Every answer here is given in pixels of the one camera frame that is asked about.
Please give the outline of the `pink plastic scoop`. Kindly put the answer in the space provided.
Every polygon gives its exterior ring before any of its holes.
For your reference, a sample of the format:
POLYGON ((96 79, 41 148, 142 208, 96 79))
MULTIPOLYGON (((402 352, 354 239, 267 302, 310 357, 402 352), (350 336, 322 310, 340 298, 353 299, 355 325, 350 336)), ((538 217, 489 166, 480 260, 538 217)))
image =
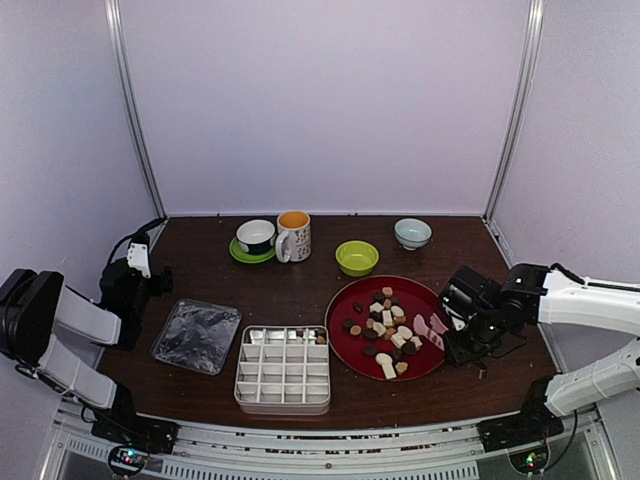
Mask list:
POLYGON ((425 337, 440 351, 445 351, 443 336, 448 332, 448 327, 435 313, 432 313, 428 319, 421 314, 416 314, 413 319, 413 330, 415 334, 425 337))

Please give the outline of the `tin lid with rabbit picture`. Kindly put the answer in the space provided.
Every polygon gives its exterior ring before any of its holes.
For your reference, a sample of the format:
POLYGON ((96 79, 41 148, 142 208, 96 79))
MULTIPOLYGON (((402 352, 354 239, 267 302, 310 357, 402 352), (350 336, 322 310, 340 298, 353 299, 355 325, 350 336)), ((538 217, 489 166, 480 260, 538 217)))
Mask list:
POLYGON ((153 359, 189 371, 215 376, 227 360, 241 324, 242 312, 191 299, 179 300, 156 338, 153 359))

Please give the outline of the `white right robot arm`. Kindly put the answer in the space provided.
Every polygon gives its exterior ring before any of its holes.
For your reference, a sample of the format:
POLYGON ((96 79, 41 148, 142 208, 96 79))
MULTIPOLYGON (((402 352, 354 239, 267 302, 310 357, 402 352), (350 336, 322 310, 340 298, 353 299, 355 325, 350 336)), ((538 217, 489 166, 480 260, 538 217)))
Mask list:
POLYGON ((639 287, 580 277, 559 263, 519 263, 502 283, 460 267, 439 295, 454 327, 443 337, 454 366, 494 353, 507 334, 527 325, 578 325, 631 335, 616 352, 573 372, 534 382, 513 419, 519 440, 535 440, 551 424, 585 405, 639 385, 639 287))

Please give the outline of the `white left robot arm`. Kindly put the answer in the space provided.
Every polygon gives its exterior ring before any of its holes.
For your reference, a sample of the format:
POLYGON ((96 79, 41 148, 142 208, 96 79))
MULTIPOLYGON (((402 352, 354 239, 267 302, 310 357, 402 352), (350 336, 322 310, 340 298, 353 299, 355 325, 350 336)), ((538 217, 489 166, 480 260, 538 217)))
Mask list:
POLYGON ((142 332, 149 300, 173 287, 170 268, 151 267, 149 233, 121 239, 122 257, 110 255, 94 302, 56 271, 14 270, 1 286, 1 352, 16 369, 72 395, 102 419, 123 444, 137 442, 144 424, 130 390, 99 373, 72 347, 69 336, 99 347, 130 351, 142 332))

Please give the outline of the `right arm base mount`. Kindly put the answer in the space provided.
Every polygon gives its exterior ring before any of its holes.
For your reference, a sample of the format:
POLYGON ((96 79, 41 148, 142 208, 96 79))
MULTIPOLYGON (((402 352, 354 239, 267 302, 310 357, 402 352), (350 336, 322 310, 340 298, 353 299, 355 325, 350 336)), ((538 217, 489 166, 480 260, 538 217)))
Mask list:
POLYGON ((564 432, 563 421, 546 406, 551 377, 534 381, 518 413, 478 424, 486 453, 507 449, 511 466, 521 474, 540 474, 551 463, 550 437, 564 432))

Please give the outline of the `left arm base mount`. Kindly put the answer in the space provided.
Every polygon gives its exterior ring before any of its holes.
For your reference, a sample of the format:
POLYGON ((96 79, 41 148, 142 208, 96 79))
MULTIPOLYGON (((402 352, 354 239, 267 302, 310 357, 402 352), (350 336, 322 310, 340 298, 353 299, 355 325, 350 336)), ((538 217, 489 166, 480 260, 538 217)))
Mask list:
POLYGON ((107 454, 107 466, 117 478, 131 479, 142 472, 153 454, 173 452, 179 425, 138 414, 133 395, 124 386, 117 387, 109 408, 87 403, 83 407, 94 416, 92 435, 114 443, 107 454))

